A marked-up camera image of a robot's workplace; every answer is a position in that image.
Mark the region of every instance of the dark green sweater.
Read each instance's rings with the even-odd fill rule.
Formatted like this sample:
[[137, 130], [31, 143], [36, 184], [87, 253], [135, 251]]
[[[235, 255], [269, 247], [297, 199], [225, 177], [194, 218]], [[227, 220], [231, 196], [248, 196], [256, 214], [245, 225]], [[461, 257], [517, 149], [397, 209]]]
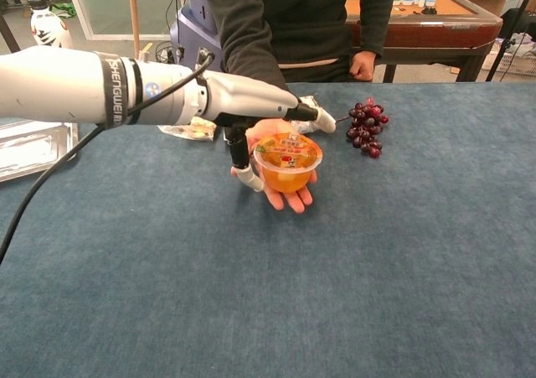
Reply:
[[[349, 56], [346, 0], [208, 0], [225, 70], [286, 88], [278, 64]], [[393, 0], [361, 1], [361, 50], [382, 54]]]

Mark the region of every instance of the plastic cup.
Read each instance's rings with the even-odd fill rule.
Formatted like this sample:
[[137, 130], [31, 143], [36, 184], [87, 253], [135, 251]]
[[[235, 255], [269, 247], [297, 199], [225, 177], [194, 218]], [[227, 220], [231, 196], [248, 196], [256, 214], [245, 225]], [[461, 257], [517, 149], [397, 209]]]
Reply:
[[254, 157], [269, 187], [291, 193], [306, 186], [322, 161], [322, 150], [308, 137], [285, 132], [261, 139], [255, 146]]

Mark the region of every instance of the human hand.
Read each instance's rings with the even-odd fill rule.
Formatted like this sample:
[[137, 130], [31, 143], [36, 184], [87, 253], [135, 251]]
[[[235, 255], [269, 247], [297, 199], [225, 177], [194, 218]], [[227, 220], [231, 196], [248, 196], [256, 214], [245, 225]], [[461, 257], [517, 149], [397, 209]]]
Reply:
[[[286, 122], [279, 118], [273, 119], [273, 120], [262, 120], [262, 121], [257, 122], [257, 124], [254, 127], [248, 129], [245, 133], [248, 139], [248, 148], [250, 149], [250, 153], [253, 151], [253, 148], [255, 147], [255, 145], [263, 137], [272, 135], [275, 133], [284, 133], [284, 132], [296, 132], [296, 131], [294, 130], [294, 128], [291, 126], [289, 122]], [[256, 167], [256, 169], [257, 169], [257, 173], [259, 173], [259, 177], [263, 181], [265, 181], [264, 176], [262, 175], [262, 170], [259, 167]], [[234, 168], [231, 168], [231, 175], [236, 176], [236, 172]], [[317, 182], [316, 171], [312, 173], [312, 176], [309, 179], [309, 182], [310, 183]], [[288, 203], [288, 205], [296, 213], [303, 213], [305, 211], [306, 206], [312, 204], [311, 192], [309, 191], [307, 186], [303, 187], [297, 192], [293, 192], [290, 194], [283, 194], [281, 192], [278, 192], [270, 188], [265, 183], [265, 194], [266, 194], [266, 198], [268, 199], [268, 201], [277, 210], [283, 210], [283, 208], [285, 207], [285, 201], [283, 197], [286, 199], [286, 202]]]
[[350, 75], [361, 82], [371, 82], [374, 76], [374, 61], [376, 53], [372, 51], [361, 51], [352, 58]]

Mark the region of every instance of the metal tray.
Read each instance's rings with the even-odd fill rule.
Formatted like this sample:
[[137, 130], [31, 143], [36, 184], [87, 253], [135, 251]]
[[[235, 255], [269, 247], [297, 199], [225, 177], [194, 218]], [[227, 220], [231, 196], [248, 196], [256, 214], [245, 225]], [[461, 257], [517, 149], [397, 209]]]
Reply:
[[78, 142], [78, 126], [22, 121], [0, 126], [0, 183], [49, 168]]

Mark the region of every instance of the person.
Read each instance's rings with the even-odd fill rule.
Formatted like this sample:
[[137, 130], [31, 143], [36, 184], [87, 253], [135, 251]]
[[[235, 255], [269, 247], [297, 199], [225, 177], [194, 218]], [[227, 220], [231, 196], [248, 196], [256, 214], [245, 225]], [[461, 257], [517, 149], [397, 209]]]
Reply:
[[[288, 90], [292, 82], [371, 81], [383, 54], [393, 0], [360, 0], [361, 42], [354, 51], [346, 0], [207, 0], [223, 51], [223, 71]], [[261, 138], [291, 132], [289, 122], [263, 120], [247, 132]], [[311, 183], [316, 182], [313, 174]], [[265, 189], [274, 208], [284, 199], [297, 213], [312, 203], [308, 188], [292, 194]]]

